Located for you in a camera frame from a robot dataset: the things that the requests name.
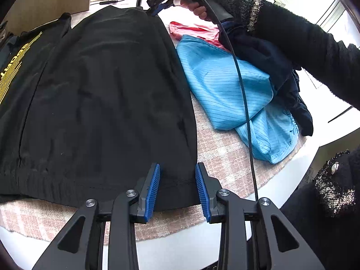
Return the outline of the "person's right forearm black sleeve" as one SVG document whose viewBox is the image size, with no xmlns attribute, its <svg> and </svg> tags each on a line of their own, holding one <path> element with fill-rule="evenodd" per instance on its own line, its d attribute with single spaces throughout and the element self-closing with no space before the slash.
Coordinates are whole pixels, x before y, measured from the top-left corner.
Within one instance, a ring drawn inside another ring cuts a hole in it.
<svg viewBox="0 0 360 270">
<path fill-rule="evenodd" d="M 215 0 L 247 33 L 277 46 L 338 98 L 359 108 L 359 49 L 266 0 Z"/>
</svg>

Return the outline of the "person's right hand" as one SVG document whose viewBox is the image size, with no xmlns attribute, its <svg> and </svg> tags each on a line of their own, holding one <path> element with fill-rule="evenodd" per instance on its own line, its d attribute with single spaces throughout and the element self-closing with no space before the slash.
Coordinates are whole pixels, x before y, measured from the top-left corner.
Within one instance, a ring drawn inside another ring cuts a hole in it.
<svg viewBox="0 0 360 270">
<path fill-rule="evenodd" d="M 196 0 L 173 0 L 174 6 L 180 6 L 190 10 L 195 16 L 204 21 L 211 21 L 208 17 L 207 8 Z"/>
</svg>

